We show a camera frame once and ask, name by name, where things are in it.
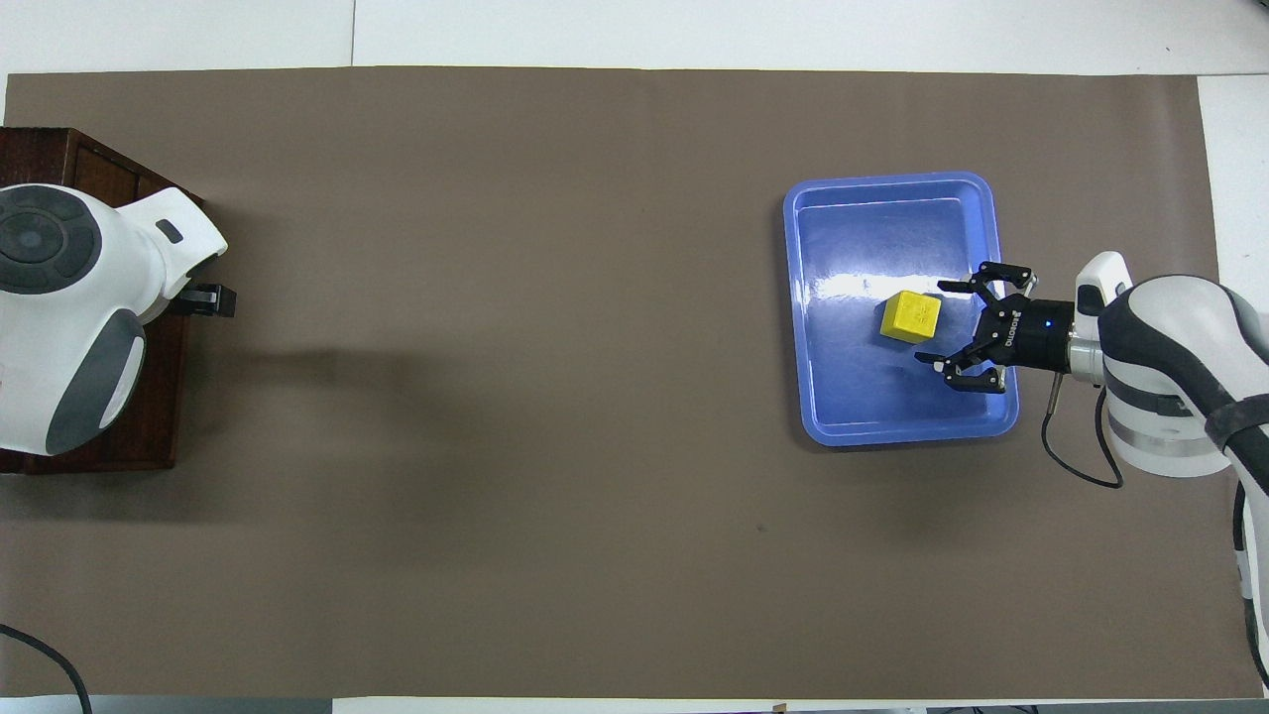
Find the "yellow cube block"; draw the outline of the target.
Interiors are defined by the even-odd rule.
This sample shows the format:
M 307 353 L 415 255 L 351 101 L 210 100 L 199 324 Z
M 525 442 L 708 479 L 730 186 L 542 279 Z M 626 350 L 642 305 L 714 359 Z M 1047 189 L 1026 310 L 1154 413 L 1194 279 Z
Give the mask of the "yellow cube block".
M 938 297 L 897 290 L 884 301 L 878 334 L 898 342 L 929 342 L 937 335 L 940 311 Z

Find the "blue plastic tray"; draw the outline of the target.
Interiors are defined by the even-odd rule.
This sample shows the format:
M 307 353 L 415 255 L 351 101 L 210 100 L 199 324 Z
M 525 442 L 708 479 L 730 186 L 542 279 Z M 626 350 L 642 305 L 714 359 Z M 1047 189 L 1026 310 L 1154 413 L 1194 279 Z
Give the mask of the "blue plastic tray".
M 1000 261 L 995 203 L 975 172 L 813 179 L 783 207 L 799 415 L 825 446 L 995 438 L 1015 426 L 1014 372 L 1001 394 L 948 388 L 915 360 L 970 342 L 982 302 L 945 294 L 980 263 Z M 937 298 L 921 345 L 882 335 L 884 302 L 901 290 Z

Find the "brown table mat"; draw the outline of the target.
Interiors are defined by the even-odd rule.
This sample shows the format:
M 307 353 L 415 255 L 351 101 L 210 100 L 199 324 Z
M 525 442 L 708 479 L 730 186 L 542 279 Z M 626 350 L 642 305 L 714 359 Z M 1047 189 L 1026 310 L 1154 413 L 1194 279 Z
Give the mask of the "brown table mat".
M 1068 298 L 1214 275 L 1179 76 L 619 68 L 18 75 L 228 240 L 176 465 L 0 476 L 0 621 L 91 691 L 1251 698 L 1228 476 L 1000 438 L 827 450 L 780 203 L 970 171 Z

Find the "dark wooden cabinet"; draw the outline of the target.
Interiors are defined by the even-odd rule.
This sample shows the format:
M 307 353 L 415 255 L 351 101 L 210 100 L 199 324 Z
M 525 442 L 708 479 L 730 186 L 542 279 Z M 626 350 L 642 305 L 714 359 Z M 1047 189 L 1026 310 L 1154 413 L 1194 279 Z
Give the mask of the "dark wooden cabinet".
M 90 136 L 82 134 L 75 128 L 0 127 L 0 186 L 18 183 L 52 183 L 75 188 L 75 153 L 82 136 L 89 137 L 94 145 L 103 145 L 103 142 L 91 140 Z M 82 458 L 74 457 L 74 451 L 58 457 L 41 457 L 24 451 L 0 450 L 0 474 L 95 473 L 95 471 L 86 471 Z

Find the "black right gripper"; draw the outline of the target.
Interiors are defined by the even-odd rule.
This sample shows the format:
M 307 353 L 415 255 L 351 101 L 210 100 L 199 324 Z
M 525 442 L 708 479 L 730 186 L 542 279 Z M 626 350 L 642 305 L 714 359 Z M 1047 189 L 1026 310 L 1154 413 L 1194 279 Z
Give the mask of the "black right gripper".
M 997 295 L 991 288 L 996 282 L 1014 290 Z M 992 261 L 978 263 L 964 279 L 937 282 L 940 293 L 975 295 L 983 303 L 976 342 L 952 354 L 917 351 L 915 360 L 931 367 L 952 391 L 978 394 L 1005 393 L 1006 367 L 1070 372 L 1075 304 L 1032 299 L 1037 282 L 1030 268 Z

